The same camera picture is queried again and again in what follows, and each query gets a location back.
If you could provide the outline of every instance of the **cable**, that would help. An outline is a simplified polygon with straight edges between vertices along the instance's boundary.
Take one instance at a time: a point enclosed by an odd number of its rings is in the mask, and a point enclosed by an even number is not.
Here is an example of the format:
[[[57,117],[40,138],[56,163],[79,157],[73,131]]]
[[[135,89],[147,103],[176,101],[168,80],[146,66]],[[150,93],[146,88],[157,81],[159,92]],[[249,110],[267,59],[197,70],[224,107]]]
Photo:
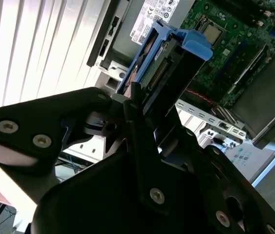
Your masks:
[[[12,217],[13,215],[16,215],[16,214],[17,214],[17,211],[16,211],[16,213],[11,213],[10,216],[8,216],[5,220],[3,220],[3,221],[0,223],[0,225],[1,225],[2,223],[4,223],[5,221],[7,221],[10,217]]]
[[[210,99],[207,99],[205,96],[202,96],[201,94],[199,94],[199,93],[197,93],[197,92],[195,92],[195,91],[192,91],[192,90],[190,90],[190,89],[186,89],[186,91],[189,92],[189,93],[191,93],[191,94],[194,94],[194,95],[196,95],[196,96],[198,96],[198,97],[200,97],[200,98],[202,98],[202,99],[205,100],[206,102],[210,103],[212,106],[216,106],[216,105],[214,104],[214,102],[212,102]]]

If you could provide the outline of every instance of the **compliance label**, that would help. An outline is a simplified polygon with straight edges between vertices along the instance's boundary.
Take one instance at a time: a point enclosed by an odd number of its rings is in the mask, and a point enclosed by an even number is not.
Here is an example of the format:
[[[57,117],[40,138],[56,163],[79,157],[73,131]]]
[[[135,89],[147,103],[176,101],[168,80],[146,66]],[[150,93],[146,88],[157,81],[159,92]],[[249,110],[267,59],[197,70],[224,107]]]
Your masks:
[[[169,22],[180,0],[145,0],[132,28],[132,41],[141,45],[155,20]]]

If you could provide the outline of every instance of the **ethernet port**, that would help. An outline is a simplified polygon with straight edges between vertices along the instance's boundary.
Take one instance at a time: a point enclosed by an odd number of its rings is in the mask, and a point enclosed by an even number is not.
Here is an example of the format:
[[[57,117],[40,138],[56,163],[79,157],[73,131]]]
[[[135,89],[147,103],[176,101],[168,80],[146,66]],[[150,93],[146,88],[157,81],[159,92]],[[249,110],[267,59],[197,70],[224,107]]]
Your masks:
[[[229,129],[229,127],[225,123],[220,123],[219,127],[222,128],[222,129],[224,129],[224,130],[228,130]]]

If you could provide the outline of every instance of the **red cable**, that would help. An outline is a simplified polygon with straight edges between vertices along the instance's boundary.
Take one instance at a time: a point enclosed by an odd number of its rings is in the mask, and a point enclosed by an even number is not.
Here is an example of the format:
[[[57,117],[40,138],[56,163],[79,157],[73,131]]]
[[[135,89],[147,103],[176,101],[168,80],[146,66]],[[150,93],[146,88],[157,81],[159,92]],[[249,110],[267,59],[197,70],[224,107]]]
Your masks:
[[[208,103],[210,103],[212,106],[215,106],[214,102],[212,102],[211,100],[207,99],[206,97],[202,96],[201,94],[196,93],[195,91],[192,91],[190,89],[186,89],[187,92],[194,94],[200,98],[202,98],[203,100],[207,101]]]

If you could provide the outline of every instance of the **silver screw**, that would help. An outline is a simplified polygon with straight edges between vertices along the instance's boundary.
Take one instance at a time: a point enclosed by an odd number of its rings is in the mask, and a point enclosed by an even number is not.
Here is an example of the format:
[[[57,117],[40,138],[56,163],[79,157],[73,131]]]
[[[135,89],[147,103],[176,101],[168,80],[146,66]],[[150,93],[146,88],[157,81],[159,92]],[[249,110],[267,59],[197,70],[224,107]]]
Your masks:
[[[271,234],[275,234],[275,229],[271,225],[267,224],[266,226]]]
[[[190,135],[191,137],[194,136],[192,135],[192,133],[190,131],[187,131],[188,135]]]
[[[216,153],[217,155],[220,155],[219,149],[218,148],[213,148],[214,153]]]
[[[98,94],[98,96],[99,96],[101,99],[106,99],[106,96],[103,95],[103,94]]]
[[[0,122],[0,132],[11,134],[17,130],[18,125],[13,121],[3,120]]]
[[[150,197],[154,202],[156,202],[159,205],[162,205],[165,202],[165,195],[161,192],[160,189],[150,189]]]
[[[48,148],[52,144],[52,140],[47,135],[36,135],[33,143],[39,148]]]
[[[230,227],[229,218],[223,211],[216,211],[216,218],[224,227]]]

